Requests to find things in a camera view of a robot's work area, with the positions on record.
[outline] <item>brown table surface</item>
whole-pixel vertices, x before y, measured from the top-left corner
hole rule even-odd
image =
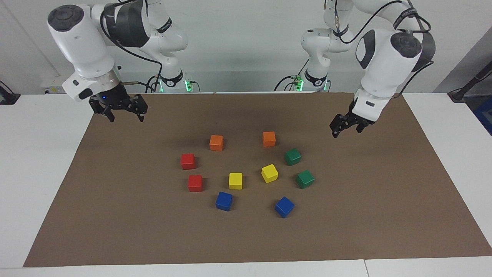
[[[26,267],[490,256],[492,249],[403,98],[362,134],[329,123],[352,94],[145,95],[144,123],[94,116]],[[277,146],[263,148],[263,131]],[[223,135],[223,152],[208,149]],[[301,163],[287,166],[297,148]],[[198,168],[183,171],[194,153]],[[280,177],[265,184],[263,166]],[[309,170],[315,183],[298,188]],[[228,175],[244,174],[229,191]],[[187,191],[201,174],[205,191]],[[215,208],[219,191],[233,209]],[[287,219],[274,211],[287,196]]]

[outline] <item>white table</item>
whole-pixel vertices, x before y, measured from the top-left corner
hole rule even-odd
[[[492,137],[465,104],[447,95],[405,99],[492,244]],[[0,277],[492,276],[492,257],[23,269],[91,116],[87,103],[66,95],[24,95],[14,106],[0,106]]]

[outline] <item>red cube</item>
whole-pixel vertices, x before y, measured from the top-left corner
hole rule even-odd
[[[203,191],[203,178],[201,175],[191,175],[188,177],[188,190],[190,192]]]
[[[181,155],[181,167],[183,170],[195,169],[195,155],[183,154]]]

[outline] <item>blue cube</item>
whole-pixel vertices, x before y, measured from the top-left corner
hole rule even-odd
[[[275,210],[282,218],[286,218],[293,209],[294,203],[290,202],[285,196],[275,205]]]
[[[225,192],[219,192],[215,206],[217,209],[230,211],[232,206],[232,195]]]

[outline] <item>blue object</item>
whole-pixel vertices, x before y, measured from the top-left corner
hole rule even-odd
[[[290,202],[285,196],[275,205],[275,210],[282,218],[286,218],[292,209],[294,209],[294,203]]]
[[[492,136],[492,97],[474,110],[473,113]]]
[[[217,209],[230,211],[232,206],[232,195],[225,192],[219,192],[215,206]]]

